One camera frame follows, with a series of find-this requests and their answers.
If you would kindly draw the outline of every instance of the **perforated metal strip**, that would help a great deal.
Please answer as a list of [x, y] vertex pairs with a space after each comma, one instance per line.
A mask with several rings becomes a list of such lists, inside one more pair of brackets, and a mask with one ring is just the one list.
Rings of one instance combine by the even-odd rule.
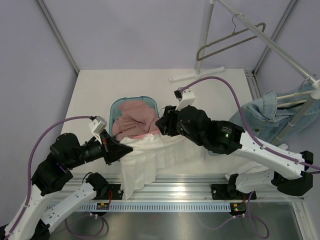
[[[52, 202], [48, 209], [53, 208], [58, 202]], [[230, 204], [227, 202], [113, 202], [108, 209], [97, 208], [97, 202], [88, 202], [81, 205], [77, 212], [230, 212]]]

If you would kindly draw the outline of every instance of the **hanger hook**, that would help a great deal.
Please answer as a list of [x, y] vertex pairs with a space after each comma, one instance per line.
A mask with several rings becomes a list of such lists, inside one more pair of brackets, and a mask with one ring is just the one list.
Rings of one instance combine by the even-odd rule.
[[237, 13], [237, 14], [233, 15], [233, 17], [232, 17], [232, 23], [233, 23], [233, 25], [234, 25], [233, 34], [236, 32], [236, 27], [237, 27], [237, 25], [236, 25], [235, 22], [234, 22], [234, 18], [235, 18], [235, 16], [237, 16], [237, 15], [242, 15], [242, 16], [244, 16], [244, 17], [246, 18], [246, 16], [243, 15], [242, 13]]

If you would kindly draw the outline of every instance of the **white table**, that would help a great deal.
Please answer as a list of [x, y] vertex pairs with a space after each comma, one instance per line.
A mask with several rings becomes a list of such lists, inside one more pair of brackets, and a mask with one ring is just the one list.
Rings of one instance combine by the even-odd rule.
[[[66, 117], [100, 115], [109, 121], [111, 105], [124, 97], [148, 96], [155, 100], [158, 110], [167, 105], [176, 105], [174, 91], [192, 80], [170, 83], [169, 77], [192, 73], [193, 69], [148, 69], [148, 70], [81, 70]], [[216, 74], [227, 80], [235, 90], [240, 104], [252, 100], [243, 69], [226, 69]], [[234, 98], [226, 85], [217, 80], [207, 80], [192, 87], [196, 96], [194, 106], [203, 109], [212, 120], [228, 120], [236, 111]], [[74, 133], [80, 144], [92, 134], [88, 120], [74, 120], [63, 125], [62, 133]], [[207, 156], [203, 162], [184, 163], [164, 169], [161, 173], [173, 175], [225, 174], [245, 164], [248, 160], [227, 155]], [[111, 166], [103, 159], [75, 168], [72, 173], [119, 174], [119, 162]]]

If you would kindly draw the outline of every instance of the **robotic arm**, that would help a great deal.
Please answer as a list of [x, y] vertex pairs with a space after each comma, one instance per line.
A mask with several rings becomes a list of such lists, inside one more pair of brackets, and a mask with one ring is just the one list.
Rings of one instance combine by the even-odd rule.
[[195, 96], [189, 89], [177, 98], [180, 100], [178, 106], [166, 106], [163, 117], [156, 122], [163, 135], [182, 135], [213, 153], [245, 157], [269, 168], [258, 173], [231, 175], [227, 186], [230, 196], [237, 195], [237, 191], [248, 194], [271, 189], [291, 196], [302, 196], [312, 188], [313, 175], [306, 172], [306, 166], [275, 155], [265, 148], [294, 157], [299, 162], [313, 164], [311, 152], [294, 153], [262, 140], [259, 140], [263, 143], [263, 147], [260, 147], [242, 127], [229, 121], [211, 120], [203, 110], [191, 106]]
[[[5, 227], [3, 236], [0, 233], [0, 239], [47, 240], [56, 226], [81, 203], [106, 193], [108, 182], [98, 173], [94, 173], [78, 191], [45, 212], [55, 195], [73, 178], [70, 170], [100, 158], [110, 165], [133, 151], [132, 147], [113, 139], [105, 130], [106, 125], [107, 122], [102, 117], [95, 117], [89, 125], [94, 137], [84, 145], [79, 144], [73, 133], [64, 133], [56, 139], [50, 146], [46, 160], [39, 164], [31, 178], [28, 206], [21, 206], [12, 222]], [[17, 223], [24, 208], [24, 214]]]

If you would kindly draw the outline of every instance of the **gray floor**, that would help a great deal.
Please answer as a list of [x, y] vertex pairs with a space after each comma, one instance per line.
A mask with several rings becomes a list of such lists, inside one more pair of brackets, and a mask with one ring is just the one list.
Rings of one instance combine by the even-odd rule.
[[[289, 203], [252, 203], [252, 214], [262, 218], [270, 230], [270, 240], [302, 240], [298, 223]], [[74, 213], [68, 218], [72, 223], [83, 213]], [[97, 240], [257, 240], [249, 219], [233, 219], [219, 230], [205, 229], [217, 227], [231, 216], [228, 213], [186, 213], [186, 212], [110, 212], [105, 216], [109, 224], [107, 235]], [[79, 234], [93, 234], [101, 223], [92, 218], [79, 220], [71, 227]], [[255, 223], [261, 235], [266, 231], [260, 223]], [[61, 224], [50, 240], [78, 240]]]

